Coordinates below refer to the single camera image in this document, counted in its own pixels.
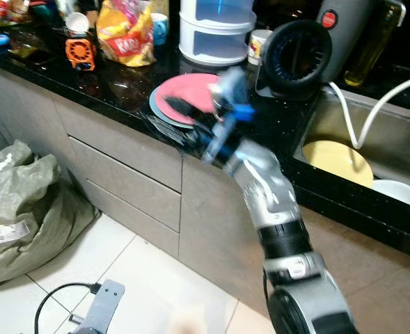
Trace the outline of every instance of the red button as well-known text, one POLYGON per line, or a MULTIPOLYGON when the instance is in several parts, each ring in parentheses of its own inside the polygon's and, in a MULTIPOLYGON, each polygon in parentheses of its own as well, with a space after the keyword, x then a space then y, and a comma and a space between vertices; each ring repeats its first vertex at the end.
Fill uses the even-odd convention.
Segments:
POLYGON ((336 25, 338 21, 338 16, 334 12, 326 12, 322 17, 322 26, 327 29, 331 29, 336 25))

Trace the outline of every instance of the cup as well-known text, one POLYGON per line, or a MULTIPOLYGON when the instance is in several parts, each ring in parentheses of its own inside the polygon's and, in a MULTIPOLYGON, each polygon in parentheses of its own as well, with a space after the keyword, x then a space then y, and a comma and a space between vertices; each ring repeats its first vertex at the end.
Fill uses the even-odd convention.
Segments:
POLYGON ((75 33, 85 33, 90 26, 87 16, 76 12, 68 15, 65 25, 75 33))
POLYGON ((262 46, 265 44, 268 36, 271 35, 273 31, 266 29, 254 30, 249 38, 248 46, 248 61, 253 65, 259 65, 260 52, 262 51, 262 46))
POLYGON ((160 13, 152 13, 154 22, 154 45, 163 45, 168 37, 168 17, 160 13))

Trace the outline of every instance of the yellow plate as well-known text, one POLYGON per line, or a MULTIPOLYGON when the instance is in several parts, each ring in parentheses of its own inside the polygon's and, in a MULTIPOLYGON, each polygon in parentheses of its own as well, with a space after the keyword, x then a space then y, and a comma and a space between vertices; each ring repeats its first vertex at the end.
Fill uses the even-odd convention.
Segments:
POLYGON ((354 149, 335 141, 315 141, 305 145, 302 151, 311 166, 367 188, 372 187, 372 169, 354 149))

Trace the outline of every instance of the white bowl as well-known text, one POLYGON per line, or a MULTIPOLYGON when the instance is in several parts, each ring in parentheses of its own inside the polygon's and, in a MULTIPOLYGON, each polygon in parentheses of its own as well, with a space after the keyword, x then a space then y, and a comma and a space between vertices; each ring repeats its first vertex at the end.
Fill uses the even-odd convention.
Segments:
POLYGON ((372 189, 410 205, 410 186, 393 180, 375 180, 372 189))

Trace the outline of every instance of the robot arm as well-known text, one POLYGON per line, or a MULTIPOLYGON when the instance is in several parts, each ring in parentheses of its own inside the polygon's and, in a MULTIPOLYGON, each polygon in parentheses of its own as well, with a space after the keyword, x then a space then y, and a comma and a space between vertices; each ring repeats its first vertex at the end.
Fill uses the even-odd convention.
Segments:
POLYGON ((294 190, 268 149, 242 141, 225 170, 242 188, 274 287, 268 310, 277 333, 356 333, 347 303, 311 245, 294 190))
MULTIPOLYGON (((310 244, 293 187, 282 174, 276 156, 253 141, 237 139, 236 145, 230 143, 237 122, 249 122, 253 115, 247 86, 244 71, 232 67, 210 87, 219 119, 212 129, 203 126, 200 116, 192 133, 186 135, 166 125, 155 123, 155 127, 166 137, 176 138, 177 143, 188 142, 195 151, 205 148, 202 160, 223 162, 226 172, 240 185, 265 253, 266 277, 274 288, 267 305, 275 331, 356 333, 347 302, 322 256, 310 244)), ((186 116, 194 110, 185 101, 171 106, 186 116)), ((214 119, 212 114, 203 115, 214 119)))

